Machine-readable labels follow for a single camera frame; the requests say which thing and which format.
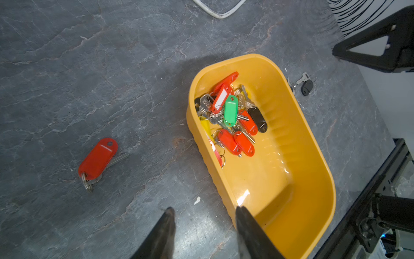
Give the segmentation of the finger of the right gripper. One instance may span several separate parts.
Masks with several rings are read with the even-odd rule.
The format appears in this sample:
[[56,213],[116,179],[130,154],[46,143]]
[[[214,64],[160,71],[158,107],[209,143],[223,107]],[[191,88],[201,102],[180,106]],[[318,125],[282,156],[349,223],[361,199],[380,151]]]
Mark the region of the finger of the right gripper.
[[414,6],[404,7],[337,43],[338,59],[384,73],[414,71]]

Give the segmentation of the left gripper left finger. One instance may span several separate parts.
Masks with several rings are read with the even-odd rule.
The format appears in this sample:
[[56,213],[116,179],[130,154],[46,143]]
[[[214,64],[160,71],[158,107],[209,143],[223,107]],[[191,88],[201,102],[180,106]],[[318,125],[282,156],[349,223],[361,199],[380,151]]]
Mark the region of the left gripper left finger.
[[168,207],[131,259],[172,259],[176,233],[175,210]]

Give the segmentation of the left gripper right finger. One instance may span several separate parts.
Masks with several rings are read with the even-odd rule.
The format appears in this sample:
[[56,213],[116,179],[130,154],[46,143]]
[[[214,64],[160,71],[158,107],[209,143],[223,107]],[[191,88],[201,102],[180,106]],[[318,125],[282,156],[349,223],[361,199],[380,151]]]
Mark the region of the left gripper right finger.
[[284,259],[246,207],[236,208],[236,229],[241,259]]

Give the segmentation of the green tag key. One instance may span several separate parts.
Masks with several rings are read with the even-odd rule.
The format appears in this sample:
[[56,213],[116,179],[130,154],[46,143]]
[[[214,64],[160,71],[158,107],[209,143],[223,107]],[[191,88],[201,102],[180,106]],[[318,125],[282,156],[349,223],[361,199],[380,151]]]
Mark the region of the green tag key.
[[250,119],[245,115],[238,114],[238,98],[229,95],[224,104],[223,119],[226,126],[233,127],[237,124],[237,120],[248,122]]

